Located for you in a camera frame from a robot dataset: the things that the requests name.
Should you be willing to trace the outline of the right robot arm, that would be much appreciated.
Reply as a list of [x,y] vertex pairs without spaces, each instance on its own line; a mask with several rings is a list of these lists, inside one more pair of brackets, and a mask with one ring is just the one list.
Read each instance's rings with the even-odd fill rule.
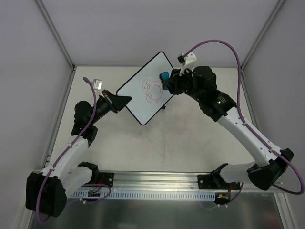
[[208,66],[179,69],[159,75],[162,87],[173,95],[186,94],[198,102],[202,112],[228,130],[250,153],[254,162],[230,165],[224,163],[216,169],[213,183],[225,188],[232,182],[251,182],[267,191],[286,171],[294,153],[269,141],[246,118],[240,118],[236,102],[217,89],[216,74]]

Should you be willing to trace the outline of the blue whiteboard eraser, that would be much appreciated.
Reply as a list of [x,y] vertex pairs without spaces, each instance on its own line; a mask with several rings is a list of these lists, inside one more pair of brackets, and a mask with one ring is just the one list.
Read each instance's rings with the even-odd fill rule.
[[168,87],[166,86],[166,81],[170,78],[169,72],[163,72],[159,74],[159,79],[162,84],[162,89],[163,90],[168,90]]

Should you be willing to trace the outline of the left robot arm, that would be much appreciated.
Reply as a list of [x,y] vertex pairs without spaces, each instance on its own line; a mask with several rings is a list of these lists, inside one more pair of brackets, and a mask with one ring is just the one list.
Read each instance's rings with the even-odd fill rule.
[[87,101],[80,101],[75,105],[71,136],[59,157],[41,172],[32,172],[28,176],[26,209],[58,217],[73,192],[85,184],[98,184],[100,175],[97,165],[82,162],[75,172],[71,173],[70,170],[95,140],[98,128],[94,124],[110,111],[121,111],[132,98],[103,90],[100,96],[94,96],[93,99],[93,105]]

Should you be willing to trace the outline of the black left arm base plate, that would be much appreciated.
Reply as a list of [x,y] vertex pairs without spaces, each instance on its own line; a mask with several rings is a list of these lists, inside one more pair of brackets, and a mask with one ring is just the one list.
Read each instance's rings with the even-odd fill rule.
[[113,187],[114,182],[114,173],[111,172],[99,172],[97,181],[99,184],[104,184],[109,186],[110,188]]

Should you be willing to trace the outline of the white whiteboard black frame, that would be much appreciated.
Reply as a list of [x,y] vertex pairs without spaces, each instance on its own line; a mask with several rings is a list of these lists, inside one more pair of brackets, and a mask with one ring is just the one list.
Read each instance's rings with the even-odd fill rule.
[[126,108],[139,124],[146,125],[173,97],[162,88],[159,78],[161,73],[172,70],[166,54],[160,51],[116,91],[118,96],[132,98]]

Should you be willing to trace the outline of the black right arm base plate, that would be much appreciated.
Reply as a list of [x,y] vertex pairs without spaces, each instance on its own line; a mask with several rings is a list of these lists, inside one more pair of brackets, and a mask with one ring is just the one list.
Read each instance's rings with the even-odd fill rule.
[[239,190],[240,182],[225,182],[219,174],[199,174],[197,175],[198,188],[200,190]]

